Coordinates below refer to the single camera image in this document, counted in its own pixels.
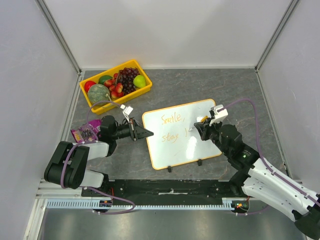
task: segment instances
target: white metal frame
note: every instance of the white metal frame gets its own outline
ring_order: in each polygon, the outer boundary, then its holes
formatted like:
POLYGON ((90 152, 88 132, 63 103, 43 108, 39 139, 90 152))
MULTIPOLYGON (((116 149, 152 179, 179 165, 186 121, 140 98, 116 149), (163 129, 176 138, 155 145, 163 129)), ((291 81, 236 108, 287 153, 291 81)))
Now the white metal frame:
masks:
MULTIPOLYGON (((286 162, 286 158, 285 158, 285 155, 283 153, 283 150, 282 150, 282 147, 281 147, 281 144, 280 144, 280 141, 279 141, 278 129, 277 129, 277 126, 275 125, 271 109, 270 109, 270 107, 268 105, 268 99, 266 98, 266 95, 265 95, 265 92, 264 92, 264 86, 263 86, 263 84, 262 84, 262 82, 260 80, 259 70, 260 70, 262 64, 264 63, 265 59, 267 58, 269 52, 273 48, 273 46, 274 46, 275 42, 277 41, 279 35, 281 34, 282 30, 284 29, 286 23, 288 22, 290 16, 292 15, 292 13, 294 11, 294 9, 297 7, 299 1, 300 0, 291 0, 287 10, 285 11, 281 21, 279 22, 276 30, 274 31, 269 43, 267 44, 265 50, 263 51, 263 53, 262 53, 257 65, 255 67, 254 66, 235 66, 235 67, 232 67, 234 69, 240 69, 240 68, 249 68, 249 69, 252 68, 253 69, 253 68, 255 68, 256 74, 257 74, 257 78, 258 78, 258 81, 259 81, 259 84, 260 84, 260 88, 261 88, 261 91, 262 91, 262 95, 263 95, 264 101, 265 101, 266 106, 267 106, 269 117, 271 119, 272 128, 273 128, 273 131, 275 133, 275 137, 276 137, 277 144, 278 144, 278 147, 279 147, 279 150, 280 150, 280 153, 281 153, 282 160, 284 162, 286 162)), ((83 80, 85 71, 89 71, 89 70, 105 70, 105 69, 100 69, 100 68, 81 69, 80 66, 78 65, 74 55, 72 54, 67 42, 65 41, 61 31, 59 30, 59 27, 56 24, 56 22, 55 22, 55 20, 54 20, 54 18, 52 16, 48 6, 46 5, 45 0, 35 0, 35 2, 38 4, 40 10, 42 11, 42 14, 46 18, 49 26, 51 27, 53 33, 55 34, 57 40, 59 41, 61 47, 63 48, 65 54, 68 56, 72 66, 74 67, 74 69, 78 73, 78 78, 77 78, 76 83, 75 83, 74 92, 73 92, 73 95, 72 95, 72 100, 71 100, 71 104, 70 104, 70 107, 69 107, 68 115, 66 117, 64 128, 63 128, 63 131, 62 131, 62 134, 61 134, 61 140, 65 141, 65 140, 68 139, 69 130, 70 130, 70 127, 71 127, 72 119, 73 119, 73 116, 74 116, 74 113, 75 113, 75 109, 76 109, 76 105, 77 105, 77 101, 78 101, 78 97, 79 97, 79 93, 80 93, 79 82, 83 80)), ((219 68, 219 69, 221 69, 221 68, 230 68, 230 67, 221 66, 221 67, 205 67, 205 68, 208 68, 208 69, 219 68)), ((248 186, 249 185, 253 186, 253 184, 262 184, 261 182, 259 182, 259 180, 257 180, 258 178, 252 178, 251 177, 251 178, 248 178, 248 179, 251 179, 251 180, 248 180, 248 182, 247 182, 248 186)), ((48 199, 51 199, 51 200, 52 199, 62 199, 62 200, 92 199, 91 197, 81 197, 81 191, 82 191, 81 188, 78 188, 78 189, 62 189, 62 188, 60 188, 59 185, 56 185, 56 184, 53 184, 53 183, 49 183, 49 182, 45 182, 44 180, 41 180, 23 239, 24 240, 36 240, 38 238, 39 231, 40 231, 40 228, 41 228, 41 223, 43 221, 43 218, 45 218, 45 210, 46 210, 46 207, 47 207, 48 199)), ((227 202, 228 200, 230 200, 230 198, 229 199, 223 199, 224 203, 228 203, 227 202)))

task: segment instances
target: plastic bag of grapes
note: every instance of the plastic bag of grapes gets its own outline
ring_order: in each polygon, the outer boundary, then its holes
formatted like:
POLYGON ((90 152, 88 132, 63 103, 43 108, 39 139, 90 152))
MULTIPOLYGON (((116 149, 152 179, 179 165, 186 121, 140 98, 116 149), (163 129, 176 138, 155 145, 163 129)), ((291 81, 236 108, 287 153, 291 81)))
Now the plastic bag of grapes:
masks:
POLYGON ((71 129, 71 134, 77 143, 83 141, 95 141, 98 139, 96 139, 96 137, 90 131, 90 128, 95 132, 95 134, 97 134, 98 132, 100 132, 100 125, 101 120, 94 119, 92 121, 89 121, 89 126, 87 124, 84 124, 80 126, 78 129, 71 129))

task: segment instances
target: yellow plastic tray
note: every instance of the yellow plastic tray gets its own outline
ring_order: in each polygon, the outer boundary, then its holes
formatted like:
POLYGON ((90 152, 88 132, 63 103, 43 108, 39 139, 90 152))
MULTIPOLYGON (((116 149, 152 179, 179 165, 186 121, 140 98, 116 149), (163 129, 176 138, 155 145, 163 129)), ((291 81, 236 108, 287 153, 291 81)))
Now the yellow plastic tray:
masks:
MULTIPOLYGON (((88 81, 94 81, 95 83, 98 83, 99 81, 99 78, 103 75, 110 75, 111 77, 115 74, 115 73, 118 73, 119 70, 122 70, 124 68, 138 68, 139 70, 139 73, 145 77, 145 83, 146 83, 146 86, 143 87, 143 88, 140 88, 140 89, 137 89, 135 90, 134 92, 132 93, 129 93, 128 95, 125 95, 123 97, 120 97, 120 98, 116 98, 114 100, 112 100, 113 102, 117 103, 117 104, 123 104, 131 99, 134 99, 142 94, 145 94, 146 92, 149 92, 151 87, 152 87, 152 82, 150 81, 150 79, 148 78, 148 76, 146 75, 146 73, 144 72, 144 70, 141 68, 141 66, 139 65, 139 63, 135 60, 135 59, 132 59, 130 61, 127 61, 125 63, 122 63, 121 65, 118 65, 114 68, 111 68, 107 71, 104 71, 104 72, 101 72, 95 76, 92 76, 86 80, 83 80, 81 81, 79 84, 80 84, 80 88, 84 94, 84 97, 88 103, 88 105, 91 107, 92 104, 91 102, 89 101, 89 98, 88 98, 88 95, 85 91, 85 84, 86 82, 88 81)), ((109 111, 110 109, 113 109, 115 108, 116 106, 114 106, 113 104, 111 103, 107 103, 106 105, 103 105, 103 106, 94 106, 91 111, 95 114, 103 114, 105 113, 106 111, 109 111)))

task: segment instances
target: marker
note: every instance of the marker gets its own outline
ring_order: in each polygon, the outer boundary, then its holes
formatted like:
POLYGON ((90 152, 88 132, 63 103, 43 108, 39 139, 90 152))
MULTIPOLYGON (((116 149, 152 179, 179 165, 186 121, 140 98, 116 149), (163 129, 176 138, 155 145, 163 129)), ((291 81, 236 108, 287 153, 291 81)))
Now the marker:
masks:
POLYGON ((201 119, 200 123, 203 123, 206 119, 208 118, 208 116, 205 116, 204 118, 201 119))

